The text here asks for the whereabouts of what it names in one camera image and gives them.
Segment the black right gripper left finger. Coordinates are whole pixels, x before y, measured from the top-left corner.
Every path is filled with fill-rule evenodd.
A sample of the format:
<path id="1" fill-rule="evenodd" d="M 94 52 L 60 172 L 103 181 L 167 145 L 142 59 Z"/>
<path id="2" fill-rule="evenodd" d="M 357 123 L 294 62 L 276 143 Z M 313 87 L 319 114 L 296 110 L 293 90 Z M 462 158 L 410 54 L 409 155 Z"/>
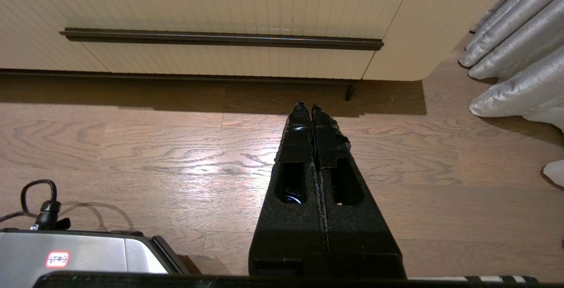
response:
<path id="1" fill-rule="evenodd" d="M 298 102 L 288 116 L 249 250 L 251 276 L 298 277 L 325 250 L 312 118 Z"/>

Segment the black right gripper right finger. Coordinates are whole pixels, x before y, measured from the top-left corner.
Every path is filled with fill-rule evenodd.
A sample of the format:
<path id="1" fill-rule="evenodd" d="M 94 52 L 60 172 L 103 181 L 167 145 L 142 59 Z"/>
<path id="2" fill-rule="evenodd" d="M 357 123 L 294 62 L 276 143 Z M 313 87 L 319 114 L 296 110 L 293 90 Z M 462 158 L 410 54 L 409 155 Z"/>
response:
<path id="1" fill-rule="evenodd" d="M 328 273 L 406 278 L 401 250 L 351 154 L 350 140 L 337 121 L 316 105 L 312 125 L 322 261 Z"/>

